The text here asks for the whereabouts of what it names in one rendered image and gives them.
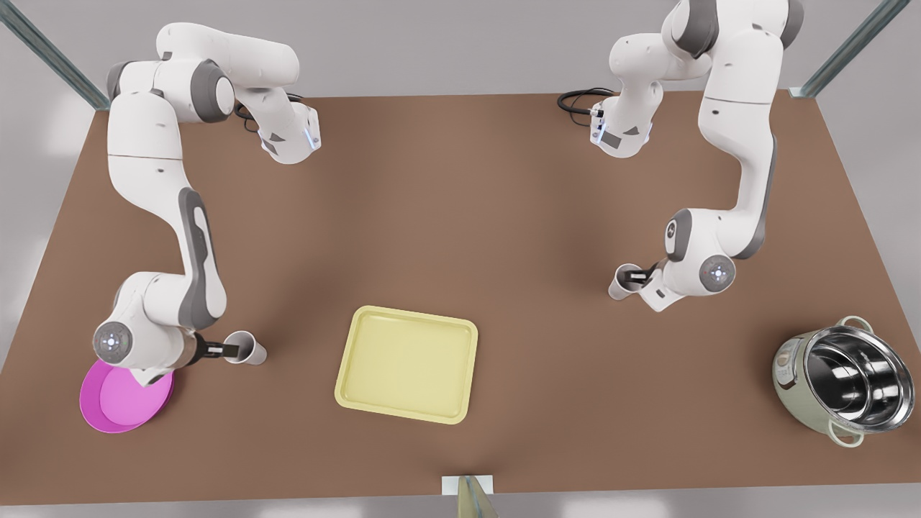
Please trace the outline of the white IKEA cup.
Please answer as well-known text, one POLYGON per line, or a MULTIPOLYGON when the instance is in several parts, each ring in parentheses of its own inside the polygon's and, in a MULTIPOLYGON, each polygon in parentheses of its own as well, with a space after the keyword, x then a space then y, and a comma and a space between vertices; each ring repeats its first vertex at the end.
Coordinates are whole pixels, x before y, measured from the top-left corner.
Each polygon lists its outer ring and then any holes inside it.
POLYGON ((266 348, 249 331, 239 330, 231 332, 223 340, 224 345, 236 345, 236 356, 226 356, 224 360, 231 364, 249 364, 260 366, 266 361, 266 348))
POLYGON ((615 270, 614 278, 612 279, 612 282, 608 288, 609 297, 615 301, 621 301, 621 299, 625 299, 626 297, 639 292, 628 291, 626 288, 626 265, 627 263, 623 263, 619 266, 618 269, 615 270))

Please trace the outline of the pale yellow tray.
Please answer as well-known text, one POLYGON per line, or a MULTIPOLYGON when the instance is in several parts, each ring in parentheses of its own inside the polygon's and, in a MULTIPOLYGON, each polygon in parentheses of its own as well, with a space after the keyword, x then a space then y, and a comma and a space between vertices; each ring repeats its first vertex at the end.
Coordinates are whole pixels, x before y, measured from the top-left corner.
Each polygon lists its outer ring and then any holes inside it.
POLYGON ((457 425, 469 410, 478 339, 469 320, 365 305, 333 396, 345 409, 457 425))

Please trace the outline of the pink plate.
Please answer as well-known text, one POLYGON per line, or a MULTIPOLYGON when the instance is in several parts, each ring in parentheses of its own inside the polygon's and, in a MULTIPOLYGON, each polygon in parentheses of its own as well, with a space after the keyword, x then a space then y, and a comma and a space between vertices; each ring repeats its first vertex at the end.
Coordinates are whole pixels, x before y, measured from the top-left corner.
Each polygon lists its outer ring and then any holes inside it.
POLYGON ((83 377, 79 391, 80 413, 83 420, 99 432, 129 432, 164 409, 173 386, 173 373, 144 387, 127 368, 97 360, 83 377))

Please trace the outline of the silver frame post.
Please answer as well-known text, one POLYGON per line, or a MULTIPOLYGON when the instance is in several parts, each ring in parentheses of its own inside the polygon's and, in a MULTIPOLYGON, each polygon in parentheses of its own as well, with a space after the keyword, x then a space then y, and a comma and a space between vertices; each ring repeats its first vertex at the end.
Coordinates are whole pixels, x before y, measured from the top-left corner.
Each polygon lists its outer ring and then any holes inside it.
POLYGON ((0 22, 27 49, 39 57, 73 92, 96 111, 106 111, 111 102, 89 79, 53 44, 11 0, 0 0, 0 22))
POLYGON ((881 0, 802 86, 787 89, 790 97, 815 99, 911 3, 912 0, 881 0))
POLYGON ((489 499, 494 494, 492 475, 442 476, 442 495, 457 497, 456 518, 499 518, 489 499))

